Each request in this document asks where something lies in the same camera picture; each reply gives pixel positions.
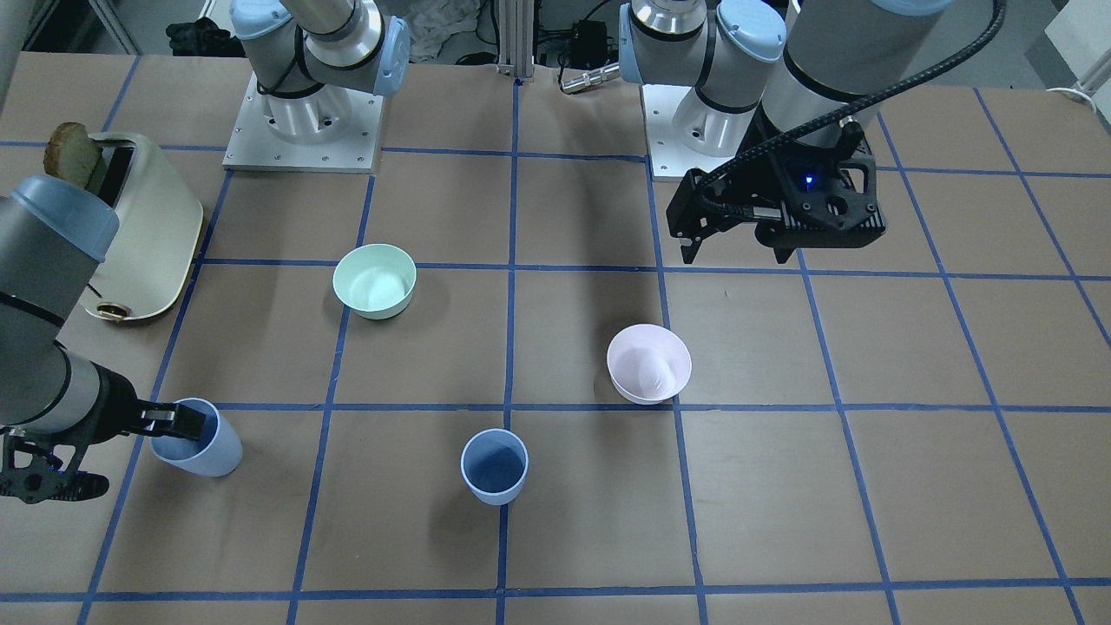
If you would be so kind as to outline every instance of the plastic cup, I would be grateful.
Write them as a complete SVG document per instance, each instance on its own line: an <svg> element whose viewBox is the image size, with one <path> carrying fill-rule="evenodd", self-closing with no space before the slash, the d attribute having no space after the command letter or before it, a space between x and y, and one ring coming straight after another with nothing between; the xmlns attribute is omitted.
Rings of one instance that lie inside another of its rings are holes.
<svg viewBox="0 0 1111 625"><path fill-rule="evenodd" d="M605 366L614 389L633 404L659 404L691 380L691 355L682 340L652 324L618 333L605 352Z"/></svg>
<svg viewBox="0 0 1111 625"><path fill-rule="evenodd" d="M360 317L388 320L409 305L417 263L399 246L370 243L347 253L332 273L332 290Z"/></svg>
<svg viewBox="0 0 1111 625"><path fill-rule="evenodd" d="M529 473L529 451L508 430L484 430L467 442L459 458L463 482L482 503L503 506L524 486Z"/></svg>
<svg viewBox="0 0 1111 625"><path fill-rule="evenodd" d="M150 440L154 456L180 470L206 477L220 477L236 471L243 460L243 444L234 429L211 403L198 397L178 400L204 415L200 441L186 441L171 436Z"/></svg>

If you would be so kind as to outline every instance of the blue joint cap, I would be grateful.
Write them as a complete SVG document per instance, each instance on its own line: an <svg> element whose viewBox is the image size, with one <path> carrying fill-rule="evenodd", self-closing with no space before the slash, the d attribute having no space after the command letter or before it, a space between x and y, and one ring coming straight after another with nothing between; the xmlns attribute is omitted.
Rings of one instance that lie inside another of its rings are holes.
<svg viewBox="0 0 1111 625"><path fill-rule="evenodd" d="M637 52L632 47L632 22L629 21L629 3L621 4L621 14L618 18L620 28L618 29L618 63L621 67L621 78L625 82L643 84L644 79L640 77L640 67L637 65Z"/></svg>
<svg viewBox="0 0 1111 625"><path fill-rule="evenodd" d="M872 4L900 16L924 18L944 11L952 0L872 0Z"/></svg>
<svg viewBox="0 0 1111 625"><path fill-rule="evenodd" d="M23 178L11 196L97 262L120 229L120 218L100 198L52 175Z"/></svg>
<svg viewBox="0 0 1111 625"><path fill-rule="evenodd" d="M233 0L231 27L240 39L258 39L286 24L293 16L279 0Z"/></svg>
<svg viewBox="0 0 1111 625"><path fill-rule="evenodd" d="M787 24L775 9L760 0L722 0L718 24L730 41L757 60L773 63L783 56Z"/></svg>
<svg viewBox="0 0 1111 625"><path fill-rule="evenodd" d="M409 24L406 20L391 16L390 26L386 29L386 40L382 41L378 77L374 78L374 94L393 95L401 90L401 82L406 79L406 69L409 67L411 47Z"/></svg>

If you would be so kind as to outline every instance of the power adapter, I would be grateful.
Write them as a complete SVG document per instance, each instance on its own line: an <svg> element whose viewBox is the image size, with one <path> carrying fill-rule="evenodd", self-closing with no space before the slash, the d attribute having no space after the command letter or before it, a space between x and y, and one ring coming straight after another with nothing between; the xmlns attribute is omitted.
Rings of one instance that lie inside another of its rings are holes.
<svg viewBox="0 0 1111 625"><path fill-rule="evenodd" d="M577 21L571 26L571 69L598 69L609 62L610 47L605 22Z"/></svg>

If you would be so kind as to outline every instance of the black cable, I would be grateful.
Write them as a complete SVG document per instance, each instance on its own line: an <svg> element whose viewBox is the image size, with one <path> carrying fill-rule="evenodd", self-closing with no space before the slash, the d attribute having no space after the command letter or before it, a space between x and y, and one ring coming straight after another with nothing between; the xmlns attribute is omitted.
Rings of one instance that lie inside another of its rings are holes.
<svg viewBox="0 0 1111 625"><path fill-rule="evenodd" d="M701 193L702 191L705 191L707 188L710 187L710 184L713 184L718 180L721 180L723 177L729 175L742 164L745 164L757 158L760 158L772 150L779 149L793 140L799 139L800 137L805 137L807 134L810 134L815 130L824 128L830 123L840 121L849 117L850 114L860 112L867 109L868 107L873 107L882 102L883 100L893 98L899 93L907 91L908 89L912 89L914 87L918 87L919 84L922 84L923 82L933 80L934 78L963 63L964 61L972 58L973 54L982 50L983 47L987 46L988 42L991 41L995 37L995 34L999 33L999 29L1002 28L1003 26L1003 14L1005 12L1007 12L1007 0L992 0L991 22L988 23L988 28L985 28L983 32L980 33L979 37L972 40L972 42L965 46L964 48L961 48L960 50L958 50L950 57L945 58L944 60L909 78L904 78L903 80L900 80L899 82L895 82L894 84L885 87L869 95L857 98L855 100L849 102L848 104L832 112L825 113L819 118L812 119L800 125L795 125L794 128L788 130L787 132L777 134L770 139L764 140L761 143L758 143L744 150L743 152L737 154L735 157L729 159L728 161L719 165L713 171L710 171L709 173L703 175L702 179L699 180L698 183L694 185L694 192ZM705 205L710 208L721 209L724 205L724 204L719 204L717 202L708 201L707 198L702 198L702 201L703 203L705 203Z"/></svg>
<svg viewBox="0 0 1111 625"><path fill-rule="evenodd" d="M587 17L582 18L582 21L589 20L590 16L593 16L594 13L597 13L598 9L601 9L602 7L604 7L605 3L609 2L609 1L610 0L602 0L601 2L599 2L593 9L590 10L589 13L587 13Z"/></svg>

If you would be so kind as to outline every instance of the light blue cup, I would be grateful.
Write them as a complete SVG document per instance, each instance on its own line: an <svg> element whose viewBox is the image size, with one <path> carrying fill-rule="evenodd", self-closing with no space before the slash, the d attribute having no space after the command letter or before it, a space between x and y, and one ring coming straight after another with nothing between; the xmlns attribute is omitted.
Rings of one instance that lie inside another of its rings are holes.
<svg viewBox="0 0 1111 625"><path fill-rule="evenodd" d="M243 460L243 444L210 402L198 397L178 400L204 415L204 429L200 441L186 441L162 436L150 440L150 450L158 460L204 477L220 477L236 471Z"/></svg>
<svg viewBox="0 0 1111 625"><path fill-rule="evenodd" d="M524 486L529 473L529 451L508 430L486 430L476 434L459 458L463 482L482 503L503 506Z"/></svg>

